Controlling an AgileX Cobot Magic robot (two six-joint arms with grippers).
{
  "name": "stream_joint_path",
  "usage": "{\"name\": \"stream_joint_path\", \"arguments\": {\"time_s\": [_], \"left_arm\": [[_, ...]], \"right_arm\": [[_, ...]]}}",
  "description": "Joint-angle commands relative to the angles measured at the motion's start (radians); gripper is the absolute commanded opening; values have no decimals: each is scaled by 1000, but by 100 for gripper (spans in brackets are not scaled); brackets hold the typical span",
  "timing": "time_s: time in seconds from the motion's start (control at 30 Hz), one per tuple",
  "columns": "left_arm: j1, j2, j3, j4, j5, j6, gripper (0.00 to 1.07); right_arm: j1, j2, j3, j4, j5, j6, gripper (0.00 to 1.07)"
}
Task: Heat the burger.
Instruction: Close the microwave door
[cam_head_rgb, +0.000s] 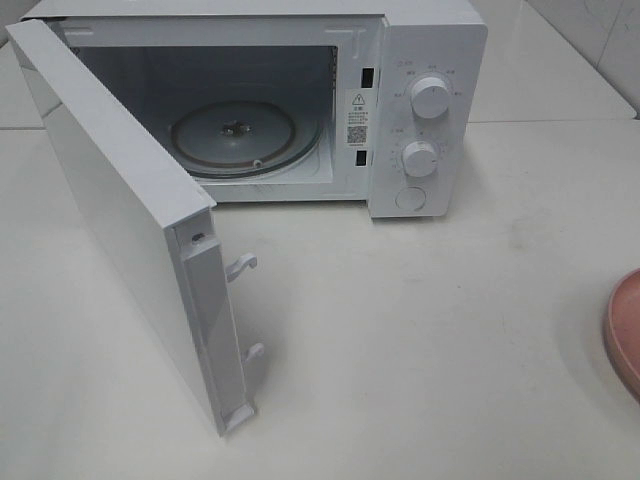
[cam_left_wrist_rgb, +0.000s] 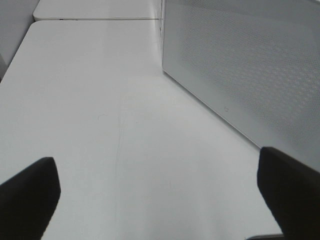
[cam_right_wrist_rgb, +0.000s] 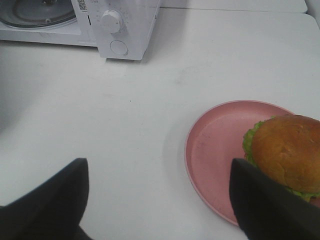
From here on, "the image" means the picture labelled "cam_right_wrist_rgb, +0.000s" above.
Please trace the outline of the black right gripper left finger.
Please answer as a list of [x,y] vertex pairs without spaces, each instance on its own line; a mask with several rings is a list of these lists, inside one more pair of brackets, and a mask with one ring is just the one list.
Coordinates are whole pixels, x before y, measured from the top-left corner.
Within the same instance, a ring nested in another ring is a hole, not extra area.
[[88,162],[77,158],[31,192],[0,208],[0,238],[88,240],[80,227],[88,196]]

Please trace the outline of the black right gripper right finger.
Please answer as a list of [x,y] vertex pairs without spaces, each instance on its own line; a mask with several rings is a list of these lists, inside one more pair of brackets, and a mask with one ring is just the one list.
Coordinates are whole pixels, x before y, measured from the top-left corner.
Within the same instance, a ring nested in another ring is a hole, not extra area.
[[320,238],[320,209],[244,159],[232,160],[229,199],[238,225],[249,240]]

